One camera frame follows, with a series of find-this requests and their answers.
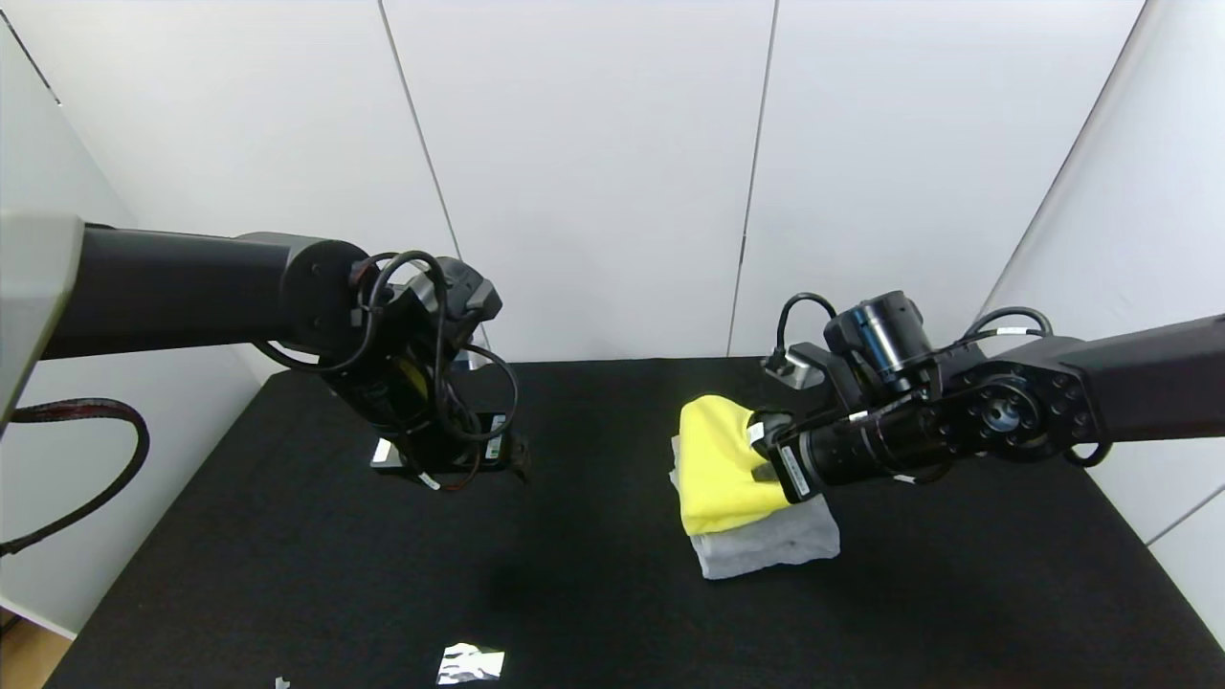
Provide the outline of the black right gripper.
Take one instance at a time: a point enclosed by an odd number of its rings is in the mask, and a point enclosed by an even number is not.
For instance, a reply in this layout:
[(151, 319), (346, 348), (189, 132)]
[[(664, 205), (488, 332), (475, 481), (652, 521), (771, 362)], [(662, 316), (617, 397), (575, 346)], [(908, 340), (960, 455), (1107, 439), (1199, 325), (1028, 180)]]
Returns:
[(876, 461), (861, 433), (845, 424), (802, 429), (793, 424), (793, 411), (756, 409), (746, 423), (746, 441), (769, 461), (751, 470), (753, 481), (779, 481), (791, 504), (876, 476)]

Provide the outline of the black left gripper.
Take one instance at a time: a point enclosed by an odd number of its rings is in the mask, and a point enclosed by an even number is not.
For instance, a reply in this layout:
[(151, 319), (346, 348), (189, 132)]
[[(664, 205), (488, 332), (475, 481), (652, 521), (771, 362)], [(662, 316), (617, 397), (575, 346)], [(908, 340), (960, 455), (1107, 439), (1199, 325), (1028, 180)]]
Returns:
[(430, 424), (408, 436), (407, 447), (402, 451), (381, 436), (370, 467), (379, 474), (468, 474), (478, 465), (481, 474), (510, 470), (521, 484), (530, 481), (529, 446), (519, 433), (506, 432), (481, 443), (466, 443)]

